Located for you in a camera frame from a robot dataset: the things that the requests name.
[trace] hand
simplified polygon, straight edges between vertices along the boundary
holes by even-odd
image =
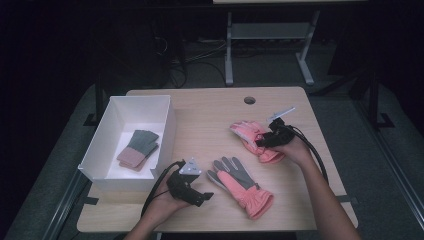
[[[126,240],[149,239],[151,232],[157,226],[165,222],[179,209],[190,206],[189,203],[183,200],[174,199],[171,196],[171,193],[168,192],[169,189],[166,181],[168,180],[169,176],[170,175],[165,176],[165,178],[162,180],[155,192],[156,197],[153,198],[144,215],[125,237]]]
[[[284,153],[286,157],[290,158],[299,166],[313,162],[311,151],[298,136],[295,136],[286,145],[276,146],[270,149]]]

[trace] table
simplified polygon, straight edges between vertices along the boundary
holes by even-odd
[[[127,95],[170,95],[177,119],[173,161],[194,157],[203,170],[192,188],[214,192],[201,207],[192,206],[174,214],[158,232],[297,231],[316,229],[309,195],[302,173],[291,161],[261,164],[247,151],[238,136],[229,130],[239,120],[256,120],[267,126],[266,118],[291,106],[296,110],[284,121],[298,127],[319,152],[327,169],[330,187],[336,196],[345,196],[340,176],[326,145],[305,91],[300,87],[216,88],[133,90]],[[252,97],[254,104],[246,104]],[[238,157],[254,180],[275,196],[272,207],[258,220],[249,220],[229,193],[208,180],[204,172],[222,156]],[[129,231],[140,217],[147,192],[101,192],[92,186],[77,227],[81,232]],[[350,202],[342,203],[355,226]]]

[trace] dark background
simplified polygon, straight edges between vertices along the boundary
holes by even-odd
[[[159,88],[168,81],[167,63],[178,55],[178,44],[158,58],[150,18],[96,8],[104,6],[89,1],[0,1],[0,237],[31,190],[78,100],[96,79],[103,80],[110,95],[131,88]],[[422,10],[422,4],[414,1],[371,1],[358,11],[324,11],[318,26],[327,27],[318,28],[314,37],[314,41],[335,39],[339,43],[331,74],[346,75],[372,59],[380,82],[396,94],[421,133]],[[196,14],[177,16],[181,17],[178,23],[155,21],[154,32],[169,38],[180,35],[167,36],[166,32],[181,33],[193,41],[199,35],[219,38],[225,34],[216,24],[217,19],[225,24],[225,14],[202,14],[200,19]],[[126,64],[117,62],[108,51]],[[130,80],[117,84],[116,79]]]

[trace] cardboard box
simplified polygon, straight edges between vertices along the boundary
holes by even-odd
[[[159,135],[159,147],[140,172],[119,166],[116,159],[137,129]],[[78,169],[102,191],[150,191],[172,163],[175,131],[170,96],[111,97]]]

